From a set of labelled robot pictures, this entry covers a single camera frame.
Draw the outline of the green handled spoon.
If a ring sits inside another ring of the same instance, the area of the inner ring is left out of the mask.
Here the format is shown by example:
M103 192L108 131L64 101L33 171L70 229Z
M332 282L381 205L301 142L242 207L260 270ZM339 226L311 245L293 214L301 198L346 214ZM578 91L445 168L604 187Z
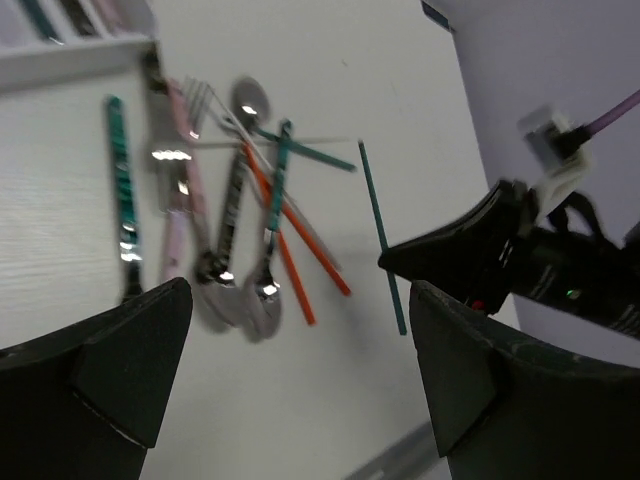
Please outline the green handled spoon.
M263 246L258 262L245 281L250 325L260 339L272 338L281 323L282 300L280 285L274 280L270 267L278 245L280 217L284 197L286 170L293 125L289 119L280 123L280 139L273 173L271 200L268 202Z

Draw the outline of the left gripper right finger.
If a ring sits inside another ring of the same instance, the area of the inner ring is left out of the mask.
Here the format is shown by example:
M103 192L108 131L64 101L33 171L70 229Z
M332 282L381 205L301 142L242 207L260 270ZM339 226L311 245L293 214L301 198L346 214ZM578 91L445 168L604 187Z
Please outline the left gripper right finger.
M455 479L635 479L639 372L545 343L433 285L409 316L438 453Z

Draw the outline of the dark handled knife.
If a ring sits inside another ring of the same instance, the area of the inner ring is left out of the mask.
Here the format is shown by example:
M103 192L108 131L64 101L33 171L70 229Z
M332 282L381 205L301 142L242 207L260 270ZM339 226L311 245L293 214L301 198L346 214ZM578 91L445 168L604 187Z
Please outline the dark handled knife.
M60 0L60 4L75 30L81 37L97 37L95 25L79 0Z

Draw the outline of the teal chopstick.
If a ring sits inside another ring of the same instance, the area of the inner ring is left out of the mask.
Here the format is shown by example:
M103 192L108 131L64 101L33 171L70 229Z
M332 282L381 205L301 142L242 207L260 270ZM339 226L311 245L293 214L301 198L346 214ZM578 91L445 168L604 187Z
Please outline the teal chopstick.
M267 132L265 130L262 129L257 129L256 133L263 138L264 140L268 140L271 142L276 142L278 143L281 138L279 135L276 135L274 133L270 133ZM294 140L289 140L289 149L296 153L299 154L303 157L330 165L332 167L338 168L340 170L344 170L347 172L355 172L356 171L356 166L350 162L341 160L337 157L334 157L332 155L320 152L318 150L315 150L313 148L310 148L306 145L303 145L299 142L296 142Z
M374 222L376 226L376 232L378 235L378 241L380 244L381 252L384 253L388 248L384 222L381 215L381 210L380 210L379 201L378 201L378 197L375 189L371 167L368 160L366 147L365 147L364 141L361 139L358 140L358 148L359 148L359 154L360 154L363 172L365 176L365 181L367 185L368 195L371 202L371 208L372 208L372 213L373 213ZM401 336L406 336L408 333L408 329L407 329L407 325L404 317L403 307L401 304L397 280L395 276L390 272L387 272L386 276L387 276L387 281L388 281L388 286L389 286L389 291L391 295L391 300L393 304L398 331Z

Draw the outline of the green handled knife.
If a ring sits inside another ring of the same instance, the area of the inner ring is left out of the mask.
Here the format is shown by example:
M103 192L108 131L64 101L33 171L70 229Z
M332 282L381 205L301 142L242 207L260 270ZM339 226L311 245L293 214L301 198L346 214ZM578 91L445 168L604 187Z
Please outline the green handled knife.
M57 44L62 43L58 32L38 0L20 0L20 5L40 39Z

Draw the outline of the pink handled knife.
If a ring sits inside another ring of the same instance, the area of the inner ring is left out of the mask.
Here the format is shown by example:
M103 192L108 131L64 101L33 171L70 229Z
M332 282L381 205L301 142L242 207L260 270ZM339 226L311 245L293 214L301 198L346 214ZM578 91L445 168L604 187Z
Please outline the pink handled knife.
M124 13L116 0L96 0L95 4L106 29L112 35L129 33L131 31Z

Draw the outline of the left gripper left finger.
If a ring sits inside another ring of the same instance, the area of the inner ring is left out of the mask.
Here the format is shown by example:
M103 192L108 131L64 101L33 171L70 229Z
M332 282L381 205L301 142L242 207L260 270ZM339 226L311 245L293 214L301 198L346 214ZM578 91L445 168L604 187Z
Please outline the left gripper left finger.
M156 446L191 323L170 280L1 352L4 479L137 479Z

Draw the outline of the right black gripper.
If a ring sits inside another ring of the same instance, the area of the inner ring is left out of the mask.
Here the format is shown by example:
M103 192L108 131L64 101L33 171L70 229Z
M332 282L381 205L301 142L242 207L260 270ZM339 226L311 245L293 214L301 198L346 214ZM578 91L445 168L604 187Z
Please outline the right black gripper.
M595 207L574 192L552 211L551 230L517 235L527 187L501 180L468 213L383 251L378 266L405 280L468 290L474 310L493 314L509 294L639 338L639 228L619 248Z

